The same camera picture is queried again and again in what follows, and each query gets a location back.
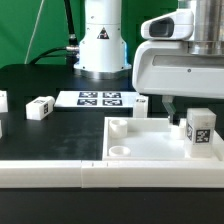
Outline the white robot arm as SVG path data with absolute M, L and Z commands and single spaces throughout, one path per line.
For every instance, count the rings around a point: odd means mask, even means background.
M 121 0 L 85 0 L 85 11 L 78 74 L 111 79 L 131 70 L 134 89 L 160 95 L 169 115 L 176 96 L 224 99 L 224 0 L 178 0 L 176 11 L 144 22 L 132 64 L 121 37 Z

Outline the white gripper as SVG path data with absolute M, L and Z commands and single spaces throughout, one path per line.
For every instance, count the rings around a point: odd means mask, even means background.
M 169 123 L 178 126 L 173 96 L 224 99 L 224 56 L 191 55 L 182 41 L 145 41 L 134 57 L 132 85 L 163 95 Z

